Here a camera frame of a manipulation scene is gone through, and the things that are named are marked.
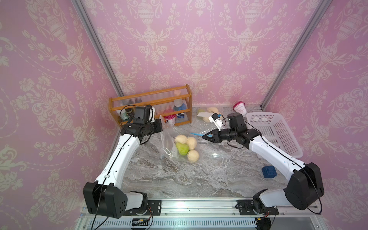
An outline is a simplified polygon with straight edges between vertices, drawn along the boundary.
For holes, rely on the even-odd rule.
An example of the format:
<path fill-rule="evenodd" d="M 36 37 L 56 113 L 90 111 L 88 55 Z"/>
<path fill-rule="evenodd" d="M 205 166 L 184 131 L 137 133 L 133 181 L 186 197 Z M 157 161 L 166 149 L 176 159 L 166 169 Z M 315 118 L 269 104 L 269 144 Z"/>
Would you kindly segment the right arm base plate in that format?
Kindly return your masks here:
<path fill-rule="evenodd" d="M 256 200 L 237 200 L 235 208 L 238 209 L 241 216 L 245 215 L 278 215 L 279 211 L 276 207 L 267 208 L 260 201 Z"/>

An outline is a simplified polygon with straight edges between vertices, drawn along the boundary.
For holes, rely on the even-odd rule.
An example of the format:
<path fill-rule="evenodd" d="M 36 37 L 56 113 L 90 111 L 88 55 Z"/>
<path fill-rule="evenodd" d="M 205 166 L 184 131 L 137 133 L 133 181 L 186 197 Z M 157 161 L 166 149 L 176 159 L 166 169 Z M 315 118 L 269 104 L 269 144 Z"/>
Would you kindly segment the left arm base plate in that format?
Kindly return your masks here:
<path fill-rule="evenodd" d="M 162 210 L 162 200 L 151 200 L 149 199 L 144 211 L 128 210 L 125 211 L 123 216 L 160 216 Z"/>

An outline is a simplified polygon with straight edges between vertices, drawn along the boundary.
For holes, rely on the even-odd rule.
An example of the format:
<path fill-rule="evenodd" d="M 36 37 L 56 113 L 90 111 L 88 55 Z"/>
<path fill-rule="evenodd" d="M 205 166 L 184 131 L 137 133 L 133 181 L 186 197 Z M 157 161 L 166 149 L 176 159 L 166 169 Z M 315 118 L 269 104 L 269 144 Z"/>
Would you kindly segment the beige pear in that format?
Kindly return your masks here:
<path fill-rule="evenodd" d="M 186 145 L 189 147 L 190 150 L 194 150 L 197 146 L 197 140 L 194 137 L 188 137 Z"/>
<path fill-rule="evenodd" d="M 199 160 L 199 157 L 200 157 L 200 155 L 199 155 L 198 151 L 196 151 L 194 149 L 190 150 L 187 154 L 188 161 L 192 162 L 192 163 L 197 162 Z"/>
<path fill-rule="evenodd" d="M 175 143 L 186 144 L 187 143 L 187 136 L 185 135 L 178 135 L 174 138 Z"/>

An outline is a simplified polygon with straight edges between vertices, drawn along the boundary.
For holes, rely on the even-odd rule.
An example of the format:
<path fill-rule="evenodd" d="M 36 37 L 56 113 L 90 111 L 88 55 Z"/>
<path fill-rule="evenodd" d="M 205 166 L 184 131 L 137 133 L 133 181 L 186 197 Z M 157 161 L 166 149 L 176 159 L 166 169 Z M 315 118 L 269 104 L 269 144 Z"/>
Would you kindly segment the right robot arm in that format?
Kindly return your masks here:
<path fill-rule="evenodd" d="M 272 144 L 266 137 L 246 122 L 239 113 L 228 115 L 229 128 L 223 128 L 222 118 L 217 113 L 206 113 L 205 116 L 216 129 L 203 135 L 203 139 L 212 143 L 236 141 L 241 147 L 262 156 L 281 172 L 288 184 L 284 189 L 264 189 L 253 196 L 252 209 L 257 214 L 277 206 L 291 205 L 298 210 L 305 210 L 314 202 L 321 201 L 324 185 L 320 168 L 314 164 L 306 164 Z"/>

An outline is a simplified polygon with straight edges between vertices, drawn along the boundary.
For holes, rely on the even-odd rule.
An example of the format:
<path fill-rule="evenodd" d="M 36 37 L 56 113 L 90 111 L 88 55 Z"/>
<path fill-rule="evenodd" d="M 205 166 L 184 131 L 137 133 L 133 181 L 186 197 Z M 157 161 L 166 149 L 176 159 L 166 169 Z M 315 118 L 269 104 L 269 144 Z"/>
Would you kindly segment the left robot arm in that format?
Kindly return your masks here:
<path fill-rule="evenodd" d="M 143 192 L 124 193 L 122 180 L 133 154 L 145 136 L 163 130 L 160 119 L 145 124 L 125 124 L 119 142 L 107 165 L 93 183 L 86 183 L 83 196 L 90 214 L 110 218 L 120 218 L 130 212 L 144 214 L 148 197 Z"/>

